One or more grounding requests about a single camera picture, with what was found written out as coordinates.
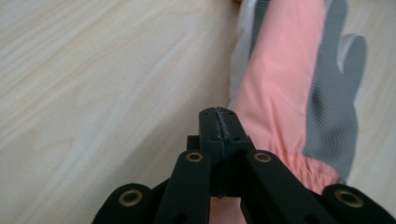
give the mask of wooden table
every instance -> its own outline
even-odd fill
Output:
[[[369,61],[348,184],[396,216],[396,2],[350,1]],[[229,103],[233,1],[0,2],[0,223],[90,223],[168,177],[198,112]]]

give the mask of glove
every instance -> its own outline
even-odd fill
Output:
[[[322,0],[270,1],[234,108],[256,148],[275,153],[316,192],[338,180],[331,166],[303,155],[324,15]]]
[[[353,102],[361,83],[366,44],[361,35],[340,34],[345,0],[333,0],[326,21],[306,112],[303,154],[329,164],[346,180],[355,155],[358,121]]]

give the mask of glove cuff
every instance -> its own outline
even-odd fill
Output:
[[[280,150],[273,151],[273,153],[283,161],[306,188],[317,194],[321,194],[325,187],[340,181],[340,176],[335,170],[322,161]]]

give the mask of wood grain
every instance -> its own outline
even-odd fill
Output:
[[[351,186],[396,216],[393,0],[350,1],[369,43]],[[233,1],[0,2],[0,223],[91,223],[171,174],[198,112],[227,106]]]

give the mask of gray textured palm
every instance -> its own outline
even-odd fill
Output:
[[[355,155],[358,122],[353,102],[366,56],[362,36],[340,39],[346,14],[345,0],[332,0],[309,93],[303,151],[328,163],[343,179]]]

